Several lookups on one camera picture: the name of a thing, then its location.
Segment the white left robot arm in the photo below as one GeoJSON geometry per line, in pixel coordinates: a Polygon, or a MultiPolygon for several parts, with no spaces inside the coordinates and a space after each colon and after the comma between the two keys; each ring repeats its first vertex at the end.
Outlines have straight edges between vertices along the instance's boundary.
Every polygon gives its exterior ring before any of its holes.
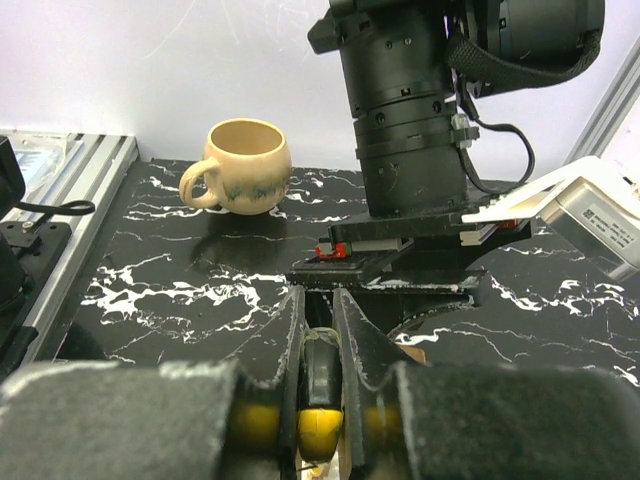
{"type": "Polygon", "coordinates": [[[499,190],[469,156],[485,128],[474,100],[581,75],[604,17],[601,1],[331,2],[308,40],[340,55],[367,210],[332,225],[288,281],[477,298],[475,261],[531,228],[479,219],[499,190]]]}

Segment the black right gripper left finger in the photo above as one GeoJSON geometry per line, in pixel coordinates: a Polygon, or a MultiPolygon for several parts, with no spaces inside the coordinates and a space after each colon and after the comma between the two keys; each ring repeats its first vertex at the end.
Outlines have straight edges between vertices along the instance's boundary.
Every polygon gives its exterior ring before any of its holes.
{"type": "Polygon", "coordinates": [[[36,362],[1,386],[5,479],[294,479],[305,300],[293,287],[275,370],[239,359],[36,362]]]}

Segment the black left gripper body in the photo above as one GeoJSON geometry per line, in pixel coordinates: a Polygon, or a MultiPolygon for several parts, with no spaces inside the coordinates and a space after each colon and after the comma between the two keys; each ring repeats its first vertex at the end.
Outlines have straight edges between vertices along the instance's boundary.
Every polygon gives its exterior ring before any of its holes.
{"type": "Polygon", "coordinates": [[[460,215],[373,218],[356,215],[328,227],[314,255],[295,263],[287,281],[308,292],[419,295],[481,305],[491,281],[474,262],[529,239],[529,220],[464,223],[460,215]]]}

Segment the yellow utility knife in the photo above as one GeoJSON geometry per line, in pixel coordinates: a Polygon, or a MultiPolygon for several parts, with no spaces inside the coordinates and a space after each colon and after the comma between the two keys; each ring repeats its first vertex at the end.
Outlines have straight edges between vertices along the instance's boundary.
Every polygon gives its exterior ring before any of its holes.
{"type": "Polygon", "coordinates": [[[328,463],[334,456],[344,419],[342,385],[338,333],[326,327],[308,330],[302,344],[296,430],[306,462],[328,463]]]}

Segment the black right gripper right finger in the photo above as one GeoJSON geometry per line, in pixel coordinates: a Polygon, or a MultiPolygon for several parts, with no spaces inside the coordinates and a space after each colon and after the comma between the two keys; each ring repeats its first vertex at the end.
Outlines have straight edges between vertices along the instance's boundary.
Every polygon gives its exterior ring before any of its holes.
{"type": "Polygon", "coordinates": [[[423,365],[333,294],[344,479],[635,479],[639,397],[600,369],[423,365]]]}

